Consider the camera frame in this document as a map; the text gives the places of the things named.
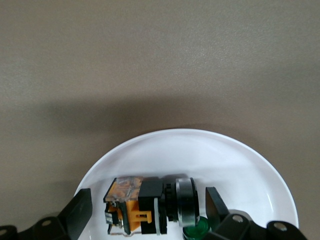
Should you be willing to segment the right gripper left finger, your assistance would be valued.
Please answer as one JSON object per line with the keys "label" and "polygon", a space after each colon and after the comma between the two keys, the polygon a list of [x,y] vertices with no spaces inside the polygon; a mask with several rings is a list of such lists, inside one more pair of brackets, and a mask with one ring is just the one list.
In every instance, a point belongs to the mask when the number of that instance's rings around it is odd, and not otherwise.
{"label": "right gripper left finger", "polygon": [[2,240],[77,240],[93,213],[89,188],[82,188],[57,216],[42,218],[24,231],[14,225],[2,225]]}

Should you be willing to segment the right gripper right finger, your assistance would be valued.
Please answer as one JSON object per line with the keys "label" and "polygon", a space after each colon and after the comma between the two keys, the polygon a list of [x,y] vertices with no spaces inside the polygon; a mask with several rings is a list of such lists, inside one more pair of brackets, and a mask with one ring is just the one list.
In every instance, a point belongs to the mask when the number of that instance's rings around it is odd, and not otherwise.
{"label": "right gripper right finger", "polygon": [[231,213],[215,187],[205,188],[205,210],[211,229],[205,240],[307,240],[289,222],[275,220],[261,227],[240,213]]}

